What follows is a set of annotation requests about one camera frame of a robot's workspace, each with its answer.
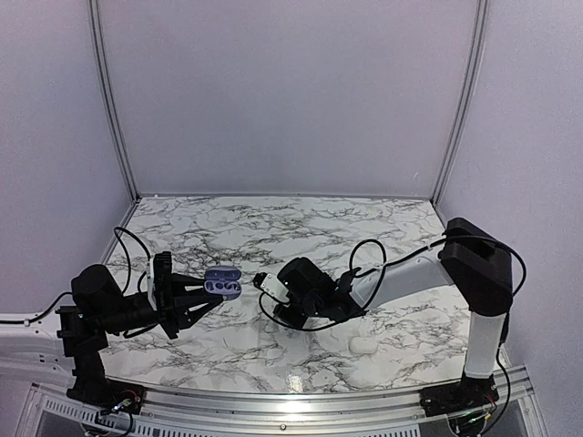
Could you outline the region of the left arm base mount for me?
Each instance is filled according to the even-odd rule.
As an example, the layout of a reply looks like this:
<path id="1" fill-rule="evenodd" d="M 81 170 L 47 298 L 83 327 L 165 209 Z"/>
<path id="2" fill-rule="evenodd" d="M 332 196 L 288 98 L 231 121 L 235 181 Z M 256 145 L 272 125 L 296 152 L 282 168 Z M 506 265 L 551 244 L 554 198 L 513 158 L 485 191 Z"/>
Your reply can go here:
<path id="1" fill-rule="evenodd" d="M 146 389 L 142 385 L 115 381 L 85 381 L 78 378 L 72 388 L 66 389 L 66 396 L 74 401 L 99 408 L 95 424 L 100 424 L 108 416 L 127 418 L 123 430 L 100 433 L 99 436 L 129 436 L 135 429 L 135 416 L 142 409 Z"/>

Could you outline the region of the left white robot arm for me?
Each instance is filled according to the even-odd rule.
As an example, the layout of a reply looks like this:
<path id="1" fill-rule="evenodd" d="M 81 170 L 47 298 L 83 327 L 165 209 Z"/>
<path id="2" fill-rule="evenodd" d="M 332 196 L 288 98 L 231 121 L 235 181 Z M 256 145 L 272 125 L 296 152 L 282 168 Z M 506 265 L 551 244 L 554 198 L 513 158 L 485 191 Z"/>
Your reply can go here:
<path id="1" fill-rule="evenodd" d="M 100 356 L 109 337 L 131 339 L 160 327 L 175 340 L 224 301 L 237 298 L 239 278 L 237 269 L 224 266 L 207 269 L 201 278 L 176 273 L 170 252 L 164 251 L 139 279 L 147 290 L 125 295 L 110 270 L 94 264 L 72 279 L 72 304 L 54 303 L 40 314 L 3 320 L 1 356 L 20 370 L 45 364 L 53 374 L 70 374 L 76 390 L 106 405 L 116 393 Z"/>

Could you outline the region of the blue earbud charging case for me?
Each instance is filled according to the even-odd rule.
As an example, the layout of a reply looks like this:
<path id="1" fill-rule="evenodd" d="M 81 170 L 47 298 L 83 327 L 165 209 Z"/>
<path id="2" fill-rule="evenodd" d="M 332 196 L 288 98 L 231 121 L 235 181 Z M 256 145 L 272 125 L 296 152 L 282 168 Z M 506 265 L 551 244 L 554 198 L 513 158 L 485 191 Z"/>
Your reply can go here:
<path id="1" fill-rule="evenodd" d="M 225 300 L 235 300 L 241 295 L 241 272 L 230 266 L 216 266 L 204 274 L 204 290 L 220 295 Z"/>

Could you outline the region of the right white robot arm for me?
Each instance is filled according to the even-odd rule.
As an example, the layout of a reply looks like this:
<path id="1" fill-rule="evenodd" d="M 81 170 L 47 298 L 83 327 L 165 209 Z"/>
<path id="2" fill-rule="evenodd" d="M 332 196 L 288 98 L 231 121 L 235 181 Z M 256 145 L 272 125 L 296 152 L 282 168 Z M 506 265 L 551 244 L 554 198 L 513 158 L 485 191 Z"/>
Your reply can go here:
<path id="1" fill-rule="evenodd" d="M 341 324 L 385 303 L 454 286 L 471 316 L 464 378 L 453 385 L 451 399 L 469 408 L 486 394 L 486 379 L 495 368 L 514 301 L 515 259 L 508 245 L 466 218 L 452 218 L 442 239 L 377 267 L 362 269 L 351 264 L 337 279 L 306 257 L 289 261 L 275 278 L 285 300 L 276 304 L 272 317 L 294 330 L 304 330 L 313 318 Z"/>

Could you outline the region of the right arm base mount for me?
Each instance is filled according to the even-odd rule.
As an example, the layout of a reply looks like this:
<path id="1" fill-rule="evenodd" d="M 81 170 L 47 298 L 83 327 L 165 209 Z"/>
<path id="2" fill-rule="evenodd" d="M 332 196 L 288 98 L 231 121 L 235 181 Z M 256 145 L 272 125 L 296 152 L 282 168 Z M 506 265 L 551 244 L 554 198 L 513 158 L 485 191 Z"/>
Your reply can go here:
<path id="1" fill-rule="evenodd" d="M 419 405 L 426 417 L 444 415 L 453 436 L 486 436 L 502 419 L 511 400 L 511 387 L 500 397 L 493 376 L 459 381 L 420 390 Z"/>

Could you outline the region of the purple clip earbud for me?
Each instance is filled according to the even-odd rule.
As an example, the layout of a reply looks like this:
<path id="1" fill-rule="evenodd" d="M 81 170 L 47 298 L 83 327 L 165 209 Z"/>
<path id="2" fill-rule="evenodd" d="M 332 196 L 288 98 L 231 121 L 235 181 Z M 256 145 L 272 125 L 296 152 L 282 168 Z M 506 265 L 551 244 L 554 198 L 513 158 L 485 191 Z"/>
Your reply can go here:
<path id="1" fill-rule="evenodd" d="M 214 290 L 220 294 L 235 294 L 240 292 L 240 284 L 237 281 L 216 281 L 213 284 Z"/>

